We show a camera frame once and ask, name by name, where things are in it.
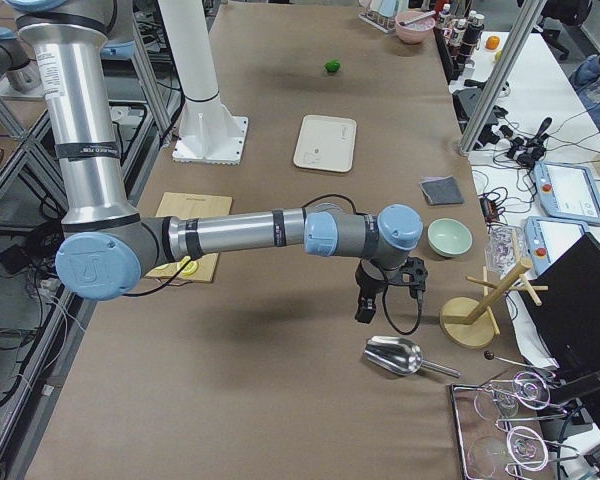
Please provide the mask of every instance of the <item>white desk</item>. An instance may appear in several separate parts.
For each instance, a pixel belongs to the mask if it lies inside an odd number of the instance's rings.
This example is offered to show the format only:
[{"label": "white desk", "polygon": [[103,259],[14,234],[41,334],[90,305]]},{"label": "white desk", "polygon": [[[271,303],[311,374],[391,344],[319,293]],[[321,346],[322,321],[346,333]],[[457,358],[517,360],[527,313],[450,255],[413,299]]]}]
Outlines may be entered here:
[{"label": "white desk", "polygon": [[[484,43],[492,34],[498,35],[502,42],[507,37],[507,33],[484,32],[481,49],[477,50],[473,56],[474,69],[466,72],[468,78],[485,81],[489,77],[495,64],[495,54],[486,50]],[[453,92],[463,88],[464,79],[465,77],[462,76],[457,81],[452,82],[449,85],[449,90]],[[555,134],[561,140],[579,143],[580,140],[591,135],[591,138],[580,143],[582,147],[590,150],[550,138],[547,143],[549,151],[546,160],[585,163],[600,158],[600,155],[596,153],[596,151],[600,151],[600,134],[589,115],[587,113],[581,114],[585,111],[584,106],[540,35],[529,37],[508,81],[511,94],[508,97],[500,98],[497,105],[509,111],[507,119],[516,125],[520,131],[534,134],[544,118],[552,117],[553,123],[548,133]],[[509,143],[503,141],[493,149],[471,152],[469,161],[473,165],[476,189],[478,194],[481,194],[495,187],[503,186],[507,188],[510,196],[519,197],[522,202],[525,202],[530,200],[531,194],[522,184],[525,181],[523,178],[524,172],[493,168],[494,155],[508,148],[508,146]],[[501,155],[498,160],[506,161],[508,159]],[[531,179],[527,178],[526,182],[530,184]],[[600,182],[597,182],[597,185],[600,190]],[[509,225],[522,226],[529,216],[545,215],[537,200],[531,205],[521,203],[520,200],[512,198],[505,204],[508,213],[505,214],[502,220]],[[600,227],[591,227],[591,232],[600,242]],[[522,299],[515,292],[511,294],[511,298],[518,308],[518,315],[513,323],[521,353],[536,365],[546,366],[552,364],[552,359],[542,346],[535,325]],[[575,435],[569,438],[566,443],[586,453],[600,443],[600,431],[594,426],[592,431]],[[580,478],[590,468],[584,459],[564,462],[564,467],[570,478]]]}]

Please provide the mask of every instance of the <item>green object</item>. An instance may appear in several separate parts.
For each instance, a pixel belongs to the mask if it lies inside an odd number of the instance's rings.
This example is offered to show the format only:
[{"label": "green object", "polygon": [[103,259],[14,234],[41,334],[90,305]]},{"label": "green object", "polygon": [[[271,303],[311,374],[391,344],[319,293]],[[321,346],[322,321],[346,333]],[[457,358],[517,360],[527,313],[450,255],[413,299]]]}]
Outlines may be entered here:
[{"label": "green object", "polygon": [[431,223],[427,238],[433,251],[447,258],[466,253],[473,243],[469,229],[451,218],[440,218]]},{"label": "green object", "polygon": [[329,60],[324,64],[324,68],[329,73],[336,73],[338,70],[340,70],[340,62],[338,60]]}]

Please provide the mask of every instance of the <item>orange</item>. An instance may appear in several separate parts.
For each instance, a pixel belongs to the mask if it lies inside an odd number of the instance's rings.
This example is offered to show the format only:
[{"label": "orange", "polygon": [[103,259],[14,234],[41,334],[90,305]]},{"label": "orange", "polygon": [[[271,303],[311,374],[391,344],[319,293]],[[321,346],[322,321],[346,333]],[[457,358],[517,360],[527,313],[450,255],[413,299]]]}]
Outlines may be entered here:
[{"label": "orange", "polygon": [[492,35],[489,38],[487,38],[487,50],[495,50],[496,48],[498,48],[498,45],[500,45],[500,37]]}]

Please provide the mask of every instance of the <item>black monitor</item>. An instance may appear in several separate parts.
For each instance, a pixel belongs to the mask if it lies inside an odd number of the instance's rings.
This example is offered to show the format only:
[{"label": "black monitor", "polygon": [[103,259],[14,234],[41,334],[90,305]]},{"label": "black monitor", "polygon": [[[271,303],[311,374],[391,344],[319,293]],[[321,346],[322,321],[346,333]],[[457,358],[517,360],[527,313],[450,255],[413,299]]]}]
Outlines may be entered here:
[{"label": "black monitor", "polygon": [[[600,370],[600,244],[585,234],[535,282],[542,306],[522,298],[560,376],[567,381]],[[600,390],[580,398],[600,429]]]}]

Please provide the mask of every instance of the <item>black chair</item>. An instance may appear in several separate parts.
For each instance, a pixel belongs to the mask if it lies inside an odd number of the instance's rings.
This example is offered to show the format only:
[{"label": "black chair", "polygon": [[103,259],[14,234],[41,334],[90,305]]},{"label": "black chair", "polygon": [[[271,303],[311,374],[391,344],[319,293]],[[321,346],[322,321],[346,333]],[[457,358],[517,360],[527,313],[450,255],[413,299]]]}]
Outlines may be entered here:
[{"label": "black chair", "polygon": [[[524,4],[524,0],[517,0],[517,2],[519,7]],[[563,25],[580,27],[589,16],[592,5],[593,0],[549,0],[542,9],[540,22],[534,30],[542,35],[547,45],[562,53],[560,60],[569,58],[569,49],[558,40],[560,30],[545,28],[545,21],[547,18],[553,18]]]}]

